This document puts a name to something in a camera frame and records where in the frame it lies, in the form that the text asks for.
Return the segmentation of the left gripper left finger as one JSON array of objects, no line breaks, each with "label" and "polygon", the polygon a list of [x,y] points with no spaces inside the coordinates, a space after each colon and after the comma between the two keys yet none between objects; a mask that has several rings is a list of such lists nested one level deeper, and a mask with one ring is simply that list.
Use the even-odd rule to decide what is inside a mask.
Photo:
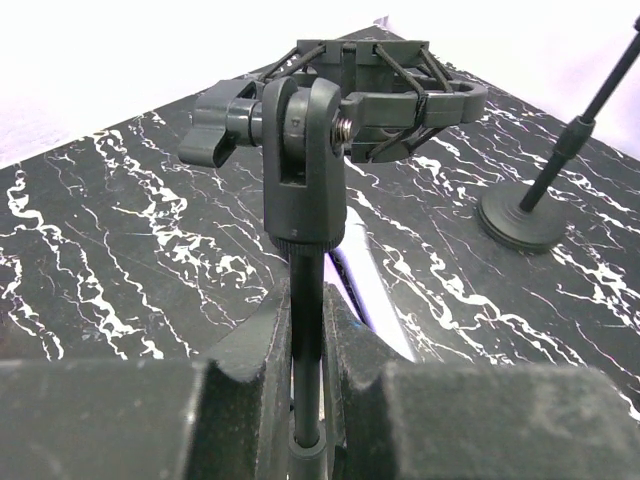
[{"label": "left gripper left finger", "polygon": [[5,479],[282,479],[288,283],[194,359],[1,365]]}]

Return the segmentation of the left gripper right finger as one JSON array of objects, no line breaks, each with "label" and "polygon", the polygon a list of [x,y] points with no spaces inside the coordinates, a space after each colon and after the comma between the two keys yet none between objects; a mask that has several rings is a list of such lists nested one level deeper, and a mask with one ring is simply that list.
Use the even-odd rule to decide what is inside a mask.
[{"label": "left gripper right finger", "polygon": [[635,479],[639,430],[585,367],[414,363],[324,291],[336,479]]}]

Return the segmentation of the silver microphone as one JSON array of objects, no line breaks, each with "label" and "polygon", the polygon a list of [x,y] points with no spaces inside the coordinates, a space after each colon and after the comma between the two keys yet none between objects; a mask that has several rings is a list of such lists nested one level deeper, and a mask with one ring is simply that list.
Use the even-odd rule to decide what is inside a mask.
[{"label": "silver microphone", "polygon": [[415,348],[373,257],[367,225],[352,207],[347,208],[344,238],[325,255],[324,268],[327,282],[338,288],[351,312],[395,352],[415,362]]}]

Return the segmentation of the black tripod stand with ring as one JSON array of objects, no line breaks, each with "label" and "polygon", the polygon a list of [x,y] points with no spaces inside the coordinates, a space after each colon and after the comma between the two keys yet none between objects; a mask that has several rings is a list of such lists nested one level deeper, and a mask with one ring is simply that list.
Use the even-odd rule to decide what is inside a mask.
[{"label": "black tripod stand with ring", "polygon": [[183,163],[218,168],[239,146],[262,150],[264,229],[289,261],[292,478],[328,472],[324,262],[345,235],[345,161],[402,160],[478,120],[486,97],[420,41],[301,40],[258,77],[221,81],[196,101]]}]

